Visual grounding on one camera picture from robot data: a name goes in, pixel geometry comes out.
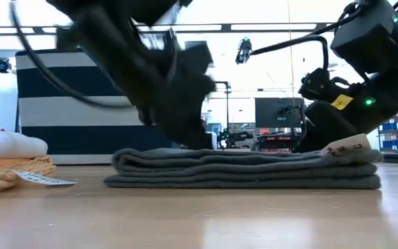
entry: white towel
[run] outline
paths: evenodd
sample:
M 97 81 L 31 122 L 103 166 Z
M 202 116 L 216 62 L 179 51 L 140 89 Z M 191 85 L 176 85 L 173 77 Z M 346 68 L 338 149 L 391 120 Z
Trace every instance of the white towel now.
M 15 132 L 0 131 L 0 158 L 34 158 L 47 154 L 47 143 Z

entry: gray towel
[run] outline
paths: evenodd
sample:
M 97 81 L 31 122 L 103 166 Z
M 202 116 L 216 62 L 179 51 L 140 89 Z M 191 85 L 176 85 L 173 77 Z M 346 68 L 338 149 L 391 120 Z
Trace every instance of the gray towel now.
M 321 156 L 220 150 L 123 149 L 113 155 L 118 173 L 109 187 L 378 189 L 376 150 Z

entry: computer screen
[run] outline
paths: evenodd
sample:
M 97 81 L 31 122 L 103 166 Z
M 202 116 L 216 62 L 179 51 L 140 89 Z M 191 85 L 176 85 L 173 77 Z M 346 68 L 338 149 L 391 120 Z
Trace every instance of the computer screen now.
M 303 104 L 303 98 L 256 98 L 256 127 L 299 128 L 301 111 L 296 107 Z

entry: folded towel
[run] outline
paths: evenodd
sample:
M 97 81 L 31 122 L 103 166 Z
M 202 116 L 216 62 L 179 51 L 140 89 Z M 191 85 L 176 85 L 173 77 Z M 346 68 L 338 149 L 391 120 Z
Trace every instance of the folded towel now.
M 319 151 L 266 154 L 218 150 L 123 149 L 113 155 L 118 173 L 109 187 L 377 189 L 379 151 L 335 156 Z
M 15 132 L 0 131 L 0 158 L 34 158 L 47 154 L 47 144 Z
M 56 171 L 56 166 L 48 156 L 31 159 L 14 158 L 0 159 L 0 191 L 13 187 L 21 182 L 15 174 L 17 172 L 30 172 L 33 174 L 49 175 Z

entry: navy and white stripes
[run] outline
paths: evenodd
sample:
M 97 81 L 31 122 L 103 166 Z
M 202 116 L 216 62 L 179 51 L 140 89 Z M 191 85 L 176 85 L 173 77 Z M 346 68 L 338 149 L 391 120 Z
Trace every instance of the navy and white stripes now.
M 104 102 L 126 102 L 83 52 L 37 51 L 44 64 L 70 87 Z M 118 149 L 171 147 L 157 129 L 145 127 L 136 109 L 96 109 L 50 85 L 24 52 L 16 54 L 21 132 L 41 138 L 57 164 L 110 163 Z

